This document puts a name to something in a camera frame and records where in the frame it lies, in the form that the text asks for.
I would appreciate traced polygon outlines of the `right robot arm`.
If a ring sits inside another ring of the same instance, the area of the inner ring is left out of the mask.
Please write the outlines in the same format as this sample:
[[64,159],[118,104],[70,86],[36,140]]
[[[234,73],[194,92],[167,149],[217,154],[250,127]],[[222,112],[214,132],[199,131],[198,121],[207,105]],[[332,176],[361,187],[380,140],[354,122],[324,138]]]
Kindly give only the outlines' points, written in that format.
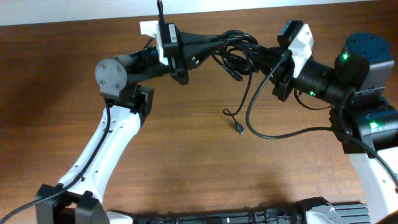
[[397,110],[383,97],[394,66],[388,43],[369,33],[351,35],[333,67],[314,61],[309,32],[282,34],[279,46],[257,60],[285,100],[292,90],[331,105],[331,131],[348,155],[366,203],[333,205],[323,197],[298,201],[291,209],[268,209],[277,223],[376,223],[397,219]]

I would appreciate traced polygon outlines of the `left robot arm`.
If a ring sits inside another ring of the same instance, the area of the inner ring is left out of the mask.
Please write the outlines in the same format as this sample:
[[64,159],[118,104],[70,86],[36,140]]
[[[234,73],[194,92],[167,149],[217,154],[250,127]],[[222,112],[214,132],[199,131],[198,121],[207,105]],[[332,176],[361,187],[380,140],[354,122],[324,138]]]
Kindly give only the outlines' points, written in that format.
[[105,102],[101,122],[58,184],[40,187],[35,196],[37,223],[134,223],[127,213],[105,211],[102,202],[116,164],[152,109],[154,89],[141,82],[169,73],[186,85],[188,71],[226,42],[223,35],[169,30],[151,37],[156,46],[106,58],[97,65],[95,78]]

